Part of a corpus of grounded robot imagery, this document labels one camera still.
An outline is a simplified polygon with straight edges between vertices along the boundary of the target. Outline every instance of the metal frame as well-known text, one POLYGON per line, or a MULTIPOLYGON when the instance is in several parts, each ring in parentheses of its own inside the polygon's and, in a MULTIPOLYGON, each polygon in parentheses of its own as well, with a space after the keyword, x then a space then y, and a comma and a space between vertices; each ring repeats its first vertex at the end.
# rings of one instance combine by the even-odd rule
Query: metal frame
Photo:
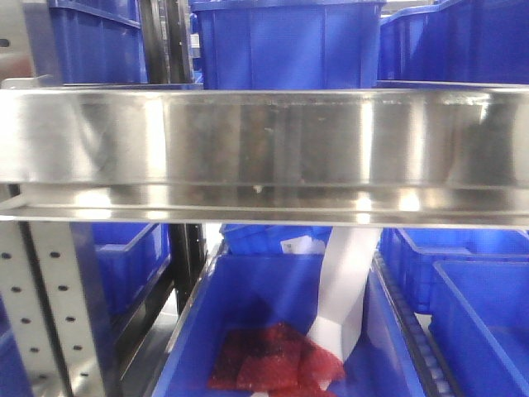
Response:
POLYGON ((74 395, 121 395, 91 226, 32 222, 30 229, 74 395))
POLYGON ((3 90, 0 217, 525 227, 529 88, 458 88, 3 90))
POLYGON ((70 397, 66 365, 27 224, 0 222, 0 252, 0 294, 34 395, 70 397))

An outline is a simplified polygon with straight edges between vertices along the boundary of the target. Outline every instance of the white paper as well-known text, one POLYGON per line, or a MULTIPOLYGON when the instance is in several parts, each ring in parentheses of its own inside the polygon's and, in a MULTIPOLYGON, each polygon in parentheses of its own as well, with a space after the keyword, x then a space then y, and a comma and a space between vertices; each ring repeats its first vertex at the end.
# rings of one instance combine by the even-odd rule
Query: white paper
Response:
POLYGON ((313 240, 310 236, 295 237, 281 241, 281 250, 284 254, 323 254, 325 252, 325 242, 313 240))
POLYGON ((343 361, 360 337, 365 283, 381 232, 334 227, 323 257, 317 317, 308 336, 343 361))

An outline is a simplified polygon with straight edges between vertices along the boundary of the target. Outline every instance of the white label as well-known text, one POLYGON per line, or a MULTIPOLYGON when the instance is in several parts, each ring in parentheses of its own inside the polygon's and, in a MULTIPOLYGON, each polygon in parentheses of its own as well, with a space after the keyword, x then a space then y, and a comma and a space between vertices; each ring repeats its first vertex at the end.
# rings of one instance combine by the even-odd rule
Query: white label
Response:
POLYGON ((301 236, 283 240, 281 249, 284 254, 323 254, 325 252, 325 243, 320 240, 313 240, 310 236, 301 236))

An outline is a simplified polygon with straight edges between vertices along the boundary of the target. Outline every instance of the blue plastic bin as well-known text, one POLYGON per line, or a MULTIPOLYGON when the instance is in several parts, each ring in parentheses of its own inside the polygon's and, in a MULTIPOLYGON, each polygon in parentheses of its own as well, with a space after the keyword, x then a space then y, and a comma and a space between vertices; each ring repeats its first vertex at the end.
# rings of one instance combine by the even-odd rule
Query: blue plastic bin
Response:
POLYGON ((529 396, 529 264, 435 269, 430 329, 465 395, 529 396))
POLYGON ((292 244, 300 237, 310 237, 325 243, 332 227, 272 226, 225 224, 221 227, 230 252, 236 255, 285 254, 292 252, 292 244))
POLYGON ((379 79, 529 84, 529 2, 446 0, 382 21, 379 79))
MULTIPOLYGON (((280 321, 307 332, 317 311, 321 256, 223 256, 198 286, 153 397, 241 397, 207 389, 226 332, 280 321)), ((345 363, 338 397, 424 397, 379 279, 369 276, 360 340, 345 363)))
POLYGON ((524 232, 488 229, 392 229, 380 252, 404 296, 418 313, 430 313, 436 261, 527 261, 524 232))
POLYGON ((65 83, 146 83, 136 0, 49 0, 65 83))
POLYGON ((196 2, 204 88, 371 88, 384 3, 196 2))
POLYGON ((380 23, 379 79, 445 79, 446 26, 437 6, 410 7, 380 23))
POLYGON ((94 223, 93 239, 108 311, 124 313, 169 257, 167 226, 94 223))
POLYGON ((0 299, 0 397, 13 396, 33 394, 0 299))

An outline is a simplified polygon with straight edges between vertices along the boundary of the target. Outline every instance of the stainless steel shelf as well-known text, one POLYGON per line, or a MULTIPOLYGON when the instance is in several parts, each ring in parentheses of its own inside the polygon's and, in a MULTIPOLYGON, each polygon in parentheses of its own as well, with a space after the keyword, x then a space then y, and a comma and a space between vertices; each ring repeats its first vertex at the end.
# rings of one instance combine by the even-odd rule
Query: stainless steel shelf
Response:
POLYGON ((2 220, 529 225, 529 88, 0 92, 2 220))

